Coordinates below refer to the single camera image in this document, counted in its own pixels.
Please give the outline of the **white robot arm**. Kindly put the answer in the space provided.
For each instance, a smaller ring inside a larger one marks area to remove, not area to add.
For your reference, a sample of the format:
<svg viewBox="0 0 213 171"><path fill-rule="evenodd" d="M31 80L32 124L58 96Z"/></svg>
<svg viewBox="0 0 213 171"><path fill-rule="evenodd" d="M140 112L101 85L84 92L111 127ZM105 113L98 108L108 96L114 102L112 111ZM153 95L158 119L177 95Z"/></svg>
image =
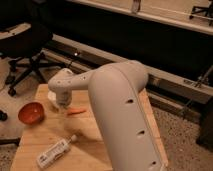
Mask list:
<svg viewBox="0 0 213 171"><path fill-rule="evenodd" d="M167 171L139 98L148 82L136 60L110 63L75 75L64 68L48 82L67 107L74 90L86 90L113 171Z"/></svg>

